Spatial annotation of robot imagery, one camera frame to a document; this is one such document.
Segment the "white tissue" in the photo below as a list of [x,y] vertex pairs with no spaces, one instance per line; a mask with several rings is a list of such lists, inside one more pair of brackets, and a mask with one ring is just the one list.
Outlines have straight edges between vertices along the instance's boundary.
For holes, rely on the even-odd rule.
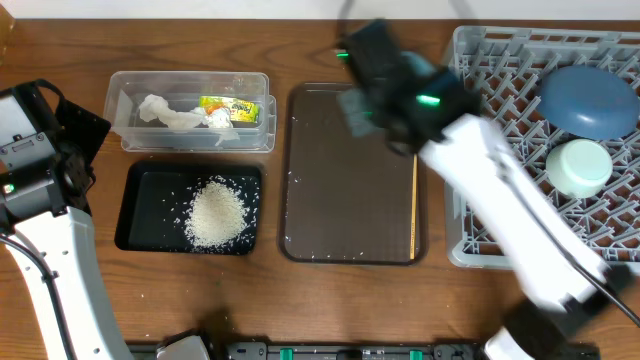
[[139,117],[145,122],[159,120],[171,130],[233,128],[237,112],[232,109],[232,98],[201,96],[199,104],[187,112],[172,110],[161,96],[150,94],[139,106]]

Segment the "pile of rice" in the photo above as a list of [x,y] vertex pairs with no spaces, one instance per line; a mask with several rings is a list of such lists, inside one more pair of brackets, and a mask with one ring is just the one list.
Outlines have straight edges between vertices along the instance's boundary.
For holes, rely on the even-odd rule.
[[197,175],[168,218],[189,252],[246,255],[255,247],[260,181],[249,175]]

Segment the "yellow snack wrapper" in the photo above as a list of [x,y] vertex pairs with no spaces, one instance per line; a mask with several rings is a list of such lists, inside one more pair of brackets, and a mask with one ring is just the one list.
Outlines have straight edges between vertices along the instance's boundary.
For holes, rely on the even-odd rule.
[[199,106],[208,116],[224,115],[231,122],[256,123],[260,113],[257,103],[233,97],[201,96]]

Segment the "dark blue plate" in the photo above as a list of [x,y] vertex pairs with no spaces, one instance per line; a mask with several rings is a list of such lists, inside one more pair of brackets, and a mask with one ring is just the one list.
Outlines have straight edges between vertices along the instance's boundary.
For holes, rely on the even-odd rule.
[[625,137],[636,130],[639,98],[632,87],[597,67],[567,66],[544,76],[536,111],[551,125],[592,140]]

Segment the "light green bowl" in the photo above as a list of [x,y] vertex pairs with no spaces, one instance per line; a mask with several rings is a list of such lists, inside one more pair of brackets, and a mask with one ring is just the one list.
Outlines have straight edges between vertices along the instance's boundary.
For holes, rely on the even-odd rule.
[[573,198],[588,198],[604,188],[613,173],[613,161],[599,143],[576,139],[549,153],[546,172],[557,191]]

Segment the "light blue bowl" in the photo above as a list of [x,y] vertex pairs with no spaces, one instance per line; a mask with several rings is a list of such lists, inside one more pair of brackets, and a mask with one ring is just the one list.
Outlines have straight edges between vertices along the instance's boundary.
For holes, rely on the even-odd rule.
[[403,51],[401,55],[403,58],[401,66],[403,78],[430,78],[437,73],[437,68],[421,55],[411,51]]

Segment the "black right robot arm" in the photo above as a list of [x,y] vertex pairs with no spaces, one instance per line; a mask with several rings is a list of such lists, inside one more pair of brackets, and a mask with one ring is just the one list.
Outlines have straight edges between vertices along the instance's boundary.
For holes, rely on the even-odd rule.
[[578,239],[455,75],[404,64],[357,80],[372,122],[466,199],[518,278],[526,298],[486,341],[484,358],[549,359],[609,306],[638,322],[619,297],[630,270]]

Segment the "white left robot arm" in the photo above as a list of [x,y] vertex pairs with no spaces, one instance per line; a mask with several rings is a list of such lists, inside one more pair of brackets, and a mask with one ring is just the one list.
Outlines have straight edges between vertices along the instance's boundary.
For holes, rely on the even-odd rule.
[[51,359],[129,359],[102,280],[87,192],[109,123],[34,84],[1,94],[1,243]]

